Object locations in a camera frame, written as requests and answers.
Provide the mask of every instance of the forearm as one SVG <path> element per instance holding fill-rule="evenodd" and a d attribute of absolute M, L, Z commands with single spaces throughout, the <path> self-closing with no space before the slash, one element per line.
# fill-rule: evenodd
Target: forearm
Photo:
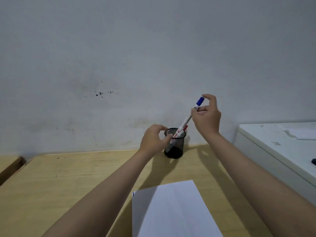
<path fill-rule="evenodd" d="M 315 236 L 316 209 L 312 204 L 220 134 L 204 138 L 274 236 Z"/>
<path fill-rule="evenodd" d="M 151 157 L 137 152 L 70 208 L 43 236 L 105 236 Z"/>

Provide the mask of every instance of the wooden board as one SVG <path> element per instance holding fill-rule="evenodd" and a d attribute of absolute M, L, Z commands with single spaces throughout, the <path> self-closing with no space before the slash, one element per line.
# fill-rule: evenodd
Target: wooden board
<path fill-rule="evenodd" d="M 0 187 L 0 236 L 41 236 L 63 213 L 136 150 L 43 155 Z M 163 153 L 144 168 L 133 191 L 192 179 L 224 237 L 271 236 L 209 146 Z M 132 196 L 108 236 L 132 236 Z"/>
<path fill-rule="evenodd" d="M 20 156 L 0 156 L 0 185 L 26 163 Z"/>

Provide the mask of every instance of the left hand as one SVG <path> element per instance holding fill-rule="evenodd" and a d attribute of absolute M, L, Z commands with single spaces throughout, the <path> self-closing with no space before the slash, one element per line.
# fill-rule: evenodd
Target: left hand
<path fill-rule="evenodd" d="M 167 135 L 163 140 L 159 138 L 160 131 L 166 131 L 168 128 L 163 125 L 153 124 L 149 127 L 143 136 L 140 143 L 139 151 L 144 152 L 152 158 L 157 153 L 161 152 L 171 141 L 172 134 Z"/>

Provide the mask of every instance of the pen holder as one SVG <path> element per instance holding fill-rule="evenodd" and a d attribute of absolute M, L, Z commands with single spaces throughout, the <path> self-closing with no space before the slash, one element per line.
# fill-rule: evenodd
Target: pen holder
<path fill-rule="evenodd" d="M 175 134 L 178 128 L 169 128 L 165 131 L 165 136 L 168 134 Z M 164 153 L 167 157 L 172 159 L 178 159 L 183 155 L 184 137 L 186 132 L 184 131 L 181 136 L 171 139 L 168 146 L 165 148 Z"/>

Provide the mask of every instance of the white appliance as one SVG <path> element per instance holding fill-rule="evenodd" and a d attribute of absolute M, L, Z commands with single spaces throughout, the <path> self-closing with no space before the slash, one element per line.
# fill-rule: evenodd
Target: white appliance
<path fill-rule="evenodd" d="M 288 128 L 316 128 L 315 122 L 243 124 L 234 145 L 254 162 L 316 206 L 316 140 L 298 140 Z"/>

